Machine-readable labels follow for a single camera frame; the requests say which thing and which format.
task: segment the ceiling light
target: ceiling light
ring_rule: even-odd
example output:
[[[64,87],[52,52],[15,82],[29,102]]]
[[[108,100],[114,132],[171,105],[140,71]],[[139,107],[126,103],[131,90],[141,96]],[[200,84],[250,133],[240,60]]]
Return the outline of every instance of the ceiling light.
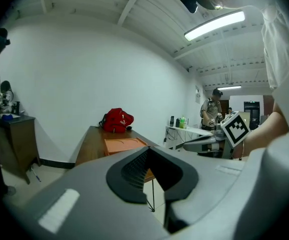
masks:
[[[227,13],[219,17],[213,18],[212,20],[209,20],[191,29],[190,31],[184,33],[184,37],[188,41],[191,41],[210,31],[214,31],[216,29],[222,28],[224,26],[227,26],[233,23],[243,22],[244,20],[245,20],[244,12],[242,10],[236,10],[234,12]]]
[[[235,86],[228,86],[228,87],[220,87],[220,88],[217,88],[218,90],[229,90],[229,89],[240,89],[241,88],[241,85],[235,85]]]

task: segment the red backpack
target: red backpack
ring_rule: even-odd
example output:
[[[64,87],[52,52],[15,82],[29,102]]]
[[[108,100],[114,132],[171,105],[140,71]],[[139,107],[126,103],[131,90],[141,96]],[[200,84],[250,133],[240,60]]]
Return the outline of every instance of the red backpack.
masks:
[[[124,133],[127,126],[131,125],[134,117],[127,114],[122,108],[112,108],[107,114],[104,114],[99,125],[107,132]]]

